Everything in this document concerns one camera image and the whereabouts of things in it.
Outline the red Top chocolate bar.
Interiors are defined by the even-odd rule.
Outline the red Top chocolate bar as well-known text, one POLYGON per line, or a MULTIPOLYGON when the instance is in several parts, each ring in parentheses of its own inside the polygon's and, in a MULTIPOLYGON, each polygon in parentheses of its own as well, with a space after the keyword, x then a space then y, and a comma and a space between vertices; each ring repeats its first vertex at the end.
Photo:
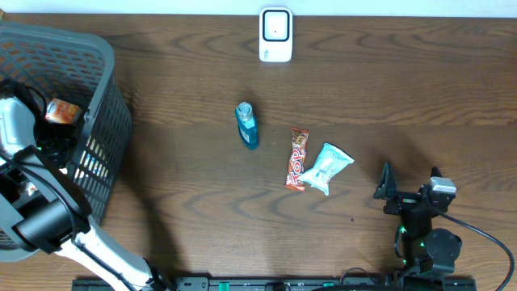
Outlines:
POLYGON ((288 170, 285 187, 293 191, 303 192, 304 183, 300 176, 305 172, 304 164, 307 154, 308 129, 291 127, 292 152, 288 160, 288 170))

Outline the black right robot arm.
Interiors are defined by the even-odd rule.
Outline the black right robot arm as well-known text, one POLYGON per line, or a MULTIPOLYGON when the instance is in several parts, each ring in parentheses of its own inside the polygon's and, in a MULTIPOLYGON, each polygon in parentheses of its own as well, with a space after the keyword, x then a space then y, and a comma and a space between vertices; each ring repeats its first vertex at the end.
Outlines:
POLYGON ((403 268, 393 274, 394 284, 432 286, 442 284, 445 276, 454 273, 462 241, 451 231, 432 226, 432 219, 445 213, 456 198, 456 185, 451 179, 432 167, 429 183, 417 192, 400 191, 394 170, 386 162, 373 198, 385 201, 384 213, 400 217, 394 249, 403 259, 403 268))

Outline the light blue snack packet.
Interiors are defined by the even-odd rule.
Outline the light blue snack packet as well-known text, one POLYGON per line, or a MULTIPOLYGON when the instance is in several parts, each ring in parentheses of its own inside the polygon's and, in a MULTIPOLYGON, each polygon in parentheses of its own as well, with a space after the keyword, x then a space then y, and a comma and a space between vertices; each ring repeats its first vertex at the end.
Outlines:
POLYGON ((330 194, 330 180, 355 160, 345 151, 330 143, 325 143, 317 156, 313 167, 305 171, 299 178, 303 183, 330 194))

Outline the beige snack bag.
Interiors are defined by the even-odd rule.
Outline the beige snack bag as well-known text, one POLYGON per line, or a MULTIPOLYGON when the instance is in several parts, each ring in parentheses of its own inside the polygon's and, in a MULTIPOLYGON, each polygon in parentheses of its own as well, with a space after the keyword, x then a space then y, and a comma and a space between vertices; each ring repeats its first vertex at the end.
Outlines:
POLYGON ((110 175, 107 162, 107 151, 104 146, 94 137, 89 136, 86 149, 82 151, 79 166, 75 170, 74 178, 85 179, 92 175, 106 180, 110 175))

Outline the small orange snack box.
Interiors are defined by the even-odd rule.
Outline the small orange snack box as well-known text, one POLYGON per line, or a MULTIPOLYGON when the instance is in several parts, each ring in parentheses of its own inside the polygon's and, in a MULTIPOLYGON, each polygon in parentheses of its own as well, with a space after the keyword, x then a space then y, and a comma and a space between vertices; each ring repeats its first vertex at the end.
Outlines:
POLYGON ((54 124, 76 124, 82 109, 61 99, 52 99, 45 113, 45 119, 54 124))

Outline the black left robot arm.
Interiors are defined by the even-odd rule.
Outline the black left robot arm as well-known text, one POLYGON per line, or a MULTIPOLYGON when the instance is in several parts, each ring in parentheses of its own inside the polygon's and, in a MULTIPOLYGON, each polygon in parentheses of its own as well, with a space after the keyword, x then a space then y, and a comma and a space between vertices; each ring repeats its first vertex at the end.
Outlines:
POLYGON ((46 98, 12 79, 1 82, 2 175, 17 171, 37 196, 20 204, 5 198, 10 221, 2 230, 26 252, 43 251, 74 260, 114 290, 174 290, 175 283, 145 258, 124 249, 93 218, 90 202, 53 161, 71 147, 67 126, 47 120, 46 98))

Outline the blue mouthwash bottle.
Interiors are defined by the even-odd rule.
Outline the blue mouthwash bottle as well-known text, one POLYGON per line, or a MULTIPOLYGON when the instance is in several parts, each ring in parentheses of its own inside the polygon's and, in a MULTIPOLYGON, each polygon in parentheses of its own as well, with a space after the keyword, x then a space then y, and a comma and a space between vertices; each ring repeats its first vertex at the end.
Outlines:
POLYGON ((252 106, 242 102, 235 109, 237 128, 243 144, 250 150, 259 146, 258 123, 252 106))

